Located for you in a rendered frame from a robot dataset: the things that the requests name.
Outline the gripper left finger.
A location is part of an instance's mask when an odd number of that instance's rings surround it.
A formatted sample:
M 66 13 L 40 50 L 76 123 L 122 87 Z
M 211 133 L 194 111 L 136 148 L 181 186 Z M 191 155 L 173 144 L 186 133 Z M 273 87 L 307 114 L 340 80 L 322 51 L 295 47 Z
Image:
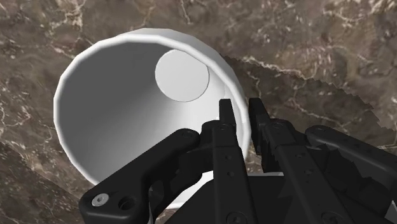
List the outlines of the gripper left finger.
M 154 224 L 185 189 L 213 172 L 214 224 L 258 224 L 229 99 L 202 132 L 179 129 L 87 191 L 85 224 Z

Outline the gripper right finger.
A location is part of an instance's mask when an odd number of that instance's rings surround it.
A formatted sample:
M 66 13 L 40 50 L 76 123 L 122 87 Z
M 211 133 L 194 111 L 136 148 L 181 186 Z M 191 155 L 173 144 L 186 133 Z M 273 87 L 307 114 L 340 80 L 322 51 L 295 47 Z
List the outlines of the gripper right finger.
M 299 224 L 397 224 L 397 156 L 324 125 L 297 131 L 249 99 L 255 152 L 280 170 L 302 212 Z

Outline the white cup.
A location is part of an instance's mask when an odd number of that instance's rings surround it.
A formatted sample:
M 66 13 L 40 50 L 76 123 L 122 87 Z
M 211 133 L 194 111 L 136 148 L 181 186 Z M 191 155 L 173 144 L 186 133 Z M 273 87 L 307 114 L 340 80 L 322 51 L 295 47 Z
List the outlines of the white cup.
M 219 117 L 221 99 L 232 102 L 246 153 L 251 129 L 233 69 L 193 36 L 142 28 L 73 59 L 53 98 L 53 121 L 71 163 L 97 184 L 174 131 L 200 131 Z

